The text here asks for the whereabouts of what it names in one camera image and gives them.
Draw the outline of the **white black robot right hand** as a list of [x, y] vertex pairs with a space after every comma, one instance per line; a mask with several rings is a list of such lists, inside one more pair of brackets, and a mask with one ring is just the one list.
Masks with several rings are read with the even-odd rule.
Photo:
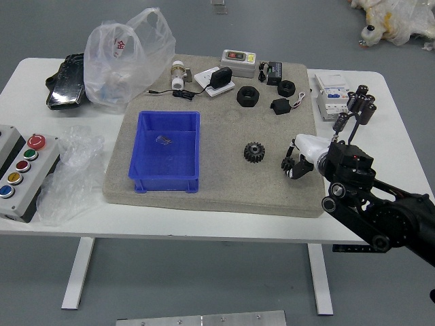
[[[312, 170], [324, 174], [324, 164], [330, 147], [330, 141], [323, 137], [298, 134], [288, 148], [281, 162], [281, 168], [291, 179], [299, 179]], [[292, 158], [294, 149], [299, 151], [299, 162]]]

